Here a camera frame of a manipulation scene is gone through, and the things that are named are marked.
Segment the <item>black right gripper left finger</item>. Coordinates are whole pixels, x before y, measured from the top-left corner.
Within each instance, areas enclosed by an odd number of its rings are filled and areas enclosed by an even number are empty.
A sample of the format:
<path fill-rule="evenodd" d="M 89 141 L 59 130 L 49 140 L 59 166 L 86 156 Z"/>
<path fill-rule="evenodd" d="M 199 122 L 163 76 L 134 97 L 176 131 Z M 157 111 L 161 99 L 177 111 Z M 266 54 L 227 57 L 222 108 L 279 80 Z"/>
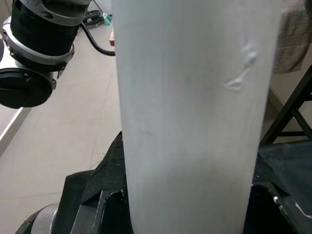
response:
<path fill-rule="evenodd" d="M 93 170 L 83 191 L 72 234 L 132 234 L 122 132 Z"/>

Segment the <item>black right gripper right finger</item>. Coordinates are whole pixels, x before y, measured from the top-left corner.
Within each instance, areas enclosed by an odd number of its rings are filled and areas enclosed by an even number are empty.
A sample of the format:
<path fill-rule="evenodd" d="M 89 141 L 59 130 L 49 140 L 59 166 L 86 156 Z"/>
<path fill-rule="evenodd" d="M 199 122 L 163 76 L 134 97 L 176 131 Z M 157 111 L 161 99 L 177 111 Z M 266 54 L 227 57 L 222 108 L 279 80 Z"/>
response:
<path fill-rule="evenodd" d="M 311 143 L 259 147 L 243 232 L 312 232 Z"/>

